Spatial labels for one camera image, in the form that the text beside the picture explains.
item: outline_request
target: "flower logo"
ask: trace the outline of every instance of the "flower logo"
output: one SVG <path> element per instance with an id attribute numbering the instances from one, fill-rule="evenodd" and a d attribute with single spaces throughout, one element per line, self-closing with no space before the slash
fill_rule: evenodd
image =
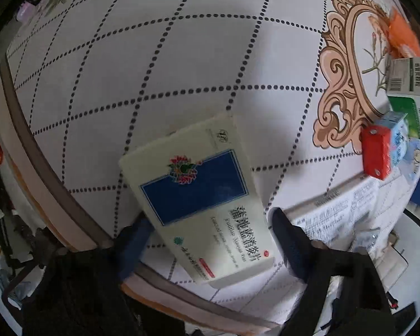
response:
<path id="1" fill-rule="evenodd" d="M 175 155 L 170 159 L 170 173 L 169 176 L 175 183 L 180 185 L 189 185 L 196 179 L 196 166 L 201 165 L 202 162 L 192 163 L 191 159 L 185 155 Z"/>
<path id="2" fill-rule="evenodd" d="M 176 236 L 176 237 L 174 238 L 174 243 L 175 243 L 176 245 L 181 246 L 181 245 L 184 243 L 184 238 L 183 238 L 183 237 L 180 237 L 180 236 Z"/>

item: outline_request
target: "green medicine box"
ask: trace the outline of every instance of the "green medicine box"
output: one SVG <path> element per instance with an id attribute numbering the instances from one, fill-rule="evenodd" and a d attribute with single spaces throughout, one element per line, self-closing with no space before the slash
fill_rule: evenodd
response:
<path id="1" fill-rule="evenodd" d="M 420 139 L 420 58 L 391 62 L 387 94 L 393 111 L 407 113 L 409 136 Z"/>

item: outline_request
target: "pink object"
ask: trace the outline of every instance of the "pink object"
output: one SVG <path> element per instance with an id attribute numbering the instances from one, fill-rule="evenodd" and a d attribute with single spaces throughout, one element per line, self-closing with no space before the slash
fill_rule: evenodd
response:
<path id="1" fill-rule="evenodd" d="M 16 19 L 22 23 L 26 23 L 36 13 L 37 7 L 27 1 L 20 5 Z"/>

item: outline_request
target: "decorative frame print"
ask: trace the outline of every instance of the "decorative frame print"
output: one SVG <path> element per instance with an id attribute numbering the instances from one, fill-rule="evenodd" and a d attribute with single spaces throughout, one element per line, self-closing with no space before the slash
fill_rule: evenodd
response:
<path id="1" fill-rule="evenodd" d="M 328 31 L 322 33 L 326 47 L 320 53 L 321 71 L 328 88 L 318 104 L 312 141 L 316 147 L 324 149 L 330 146 L 341 148 L 351 141 L 355 153 L 360 154 L 361 128 L 387 111 L 383 107 L 388 105 L 387 99 L 384 97 L 377 102 L 375 97 L 385 95 L 385 89 L 384 93 L 382 89 L 386 84 L 389 62 L 385 31 L 389 18 L 381 6 L 371 0 L 332 0 L 332 3 L 335 11 L 326 14 Z M 361 14 L 367 18 L 369 30 L 373 29 L 371 49 L 361 47 L 360 54 L 368 55 L 371 61 L 370 66 L 363 70 L 358 65 L 358 52 L 355 51 L 355 28 Z M 366 91 L 365 77 L 368 80 L 377 77 L 376 89 Z M 338 106 L 342 117 L 334 111 L 335 106 Z"/>

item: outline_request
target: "tablecloth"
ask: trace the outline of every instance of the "tablecloth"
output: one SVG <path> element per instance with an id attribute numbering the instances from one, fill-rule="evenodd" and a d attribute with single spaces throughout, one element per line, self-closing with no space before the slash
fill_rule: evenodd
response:
<path id="1" fill-rule="evenodd" d="M 140 210 L 119 158 L 221 112 L 235 120 L 265 214 L 360 173 L 361 127 L 388 109 L 393 6 L 402 12 L 398 0 L 44 0 L 7 58 L 39 149 L 115 237 Z M 380 191 L 386 231 L 409 199 L 398 175 Z M 304 288 L 279 257 L 245 282 L 198 286 L 157 235 L 142 261 L 207 301 L 278 323 Z"/>

